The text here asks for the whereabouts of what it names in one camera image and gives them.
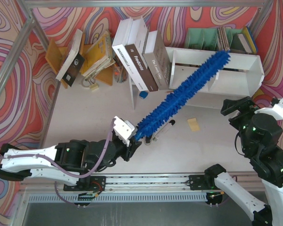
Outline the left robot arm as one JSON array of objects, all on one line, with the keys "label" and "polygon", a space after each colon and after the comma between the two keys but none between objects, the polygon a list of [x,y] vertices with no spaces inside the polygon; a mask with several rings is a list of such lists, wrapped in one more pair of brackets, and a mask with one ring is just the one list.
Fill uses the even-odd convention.
[{"label": "left robot arm", "polygon": [[119,138],[110,141],[70,140],[48,148],[20,150],[10,144],[0,149],[0,178],[23,181],[47,178],[68,186],[85,186],[94,172],[114,167],[117,158],[129,161],[141,142],[124,144]]}]

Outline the blue microfiber duster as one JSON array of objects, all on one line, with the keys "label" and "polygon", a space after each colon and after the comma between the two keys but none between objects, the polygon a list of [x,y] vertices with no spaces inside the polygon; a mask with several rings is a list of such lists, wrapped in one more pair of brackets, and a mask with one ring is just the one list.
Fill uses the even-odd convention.
[{"label": "blue microfiber duster", "polygon": [[195,72],[184,80],[178,88],[169,93],[151,113],[138,123],[134,138],[140,140],[154,134],[162,125],[186,105],[229,62],[227,51],[219,51],[210,56]]}]

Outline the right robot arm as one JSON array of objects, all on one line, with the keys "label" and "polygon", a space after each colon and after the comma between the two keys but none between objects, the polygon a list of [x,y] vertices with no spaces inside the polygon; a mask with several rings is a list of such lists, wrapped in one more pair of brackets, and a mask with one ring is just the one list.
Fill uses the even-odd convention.
[{"label": "right robot arm", "polygon": [[206,182],[224,191],[248,215],[254,226],[283,226],[283,149],[278,146],[283,129],[283,98],[273,98],[271,107],[259,108],[250,97],[223,101],[221,114],[237,129],[243,156],[261,179],[268,204],[240,186],[220,164],[204,171]]}]

